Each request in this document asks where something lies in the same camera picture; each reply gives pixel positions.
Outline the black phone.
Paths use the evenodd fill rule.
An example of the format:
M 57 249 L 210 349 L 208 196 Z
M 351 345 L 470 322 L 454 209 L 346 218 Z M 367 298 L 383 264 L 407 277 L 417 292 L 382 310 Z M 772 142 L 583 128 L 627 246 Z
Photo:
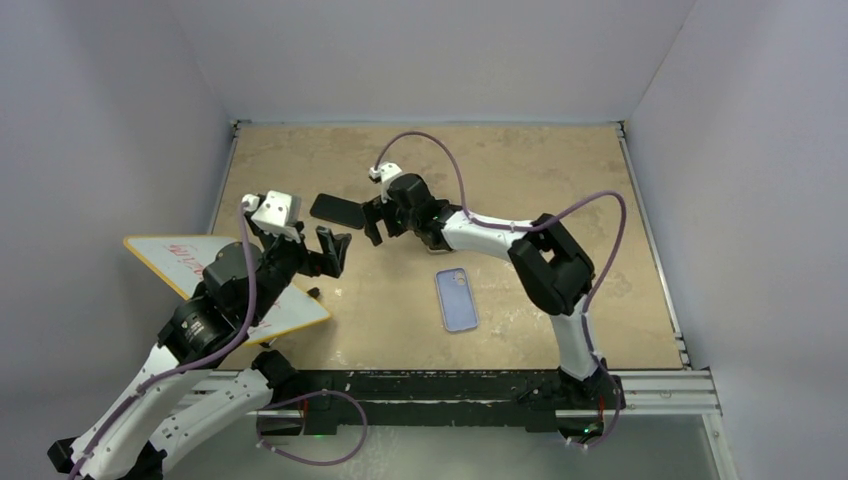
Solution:
M 309 213 L 316 219 L 356 230 L 362 230 L 365 226 L 360 203 L 326 193 L 319 193 L 315 197 Z

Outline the lavender phone case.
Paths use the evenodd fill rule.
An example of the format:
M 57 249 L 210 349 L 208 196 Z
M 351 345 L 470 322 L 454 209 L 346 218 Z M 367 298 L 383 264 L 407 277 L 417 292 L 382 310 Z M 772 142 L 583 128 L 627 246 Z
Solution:
M 444 329 L 450 333 L 476 329 L 479 318 L 467 272 L 441 270 L 435 274 L 435 285 Z

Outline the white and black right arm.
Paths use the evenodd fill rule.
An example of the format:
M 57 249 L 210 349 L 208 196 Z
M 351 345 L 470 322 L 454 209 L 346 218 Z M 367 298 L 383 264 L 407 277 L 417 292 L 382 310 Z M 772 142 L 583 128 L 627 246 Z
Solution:
M 601 386 L 614 399 L 621 388 L 594 344 L 588 307 L 595 280 L 593 261 L 558 219 L 543 214 L 534 221 L 506 223 L 476 216 L 446 199 L 436 198 L 418 174 L 396 165 L 372 167 L 369 179 L 377 197 L 362 205 L 365 234 L 382 242 L 377 224 L 388 236 L 413 233 L 431 252 L 468 251 L 508 262 L 535 307 L 550 318 L 559 354 L 564 399 L 584 407 Z

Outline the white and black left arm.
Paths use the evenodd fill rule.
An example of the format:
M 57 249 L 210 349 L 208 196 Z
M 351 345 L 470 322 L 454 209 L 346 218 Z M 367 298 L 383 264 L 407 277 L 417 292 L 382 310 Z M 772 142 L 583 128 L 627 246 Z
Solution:
M 192 296 L 157 335 L 147 360 L 107 412 L 47 456 L 70 479 L 160 479 L 187 453 L 253 410 L 302 406 L 318 397 L 279 352 L 263 351 L 232 381 L 191 406 L 177 404 L 258 325 L 297 274 L 338 278 L 348 234 L 320 226 L 318 252 L 301 235 L 275 237 L 250 223 L 222 245 Z

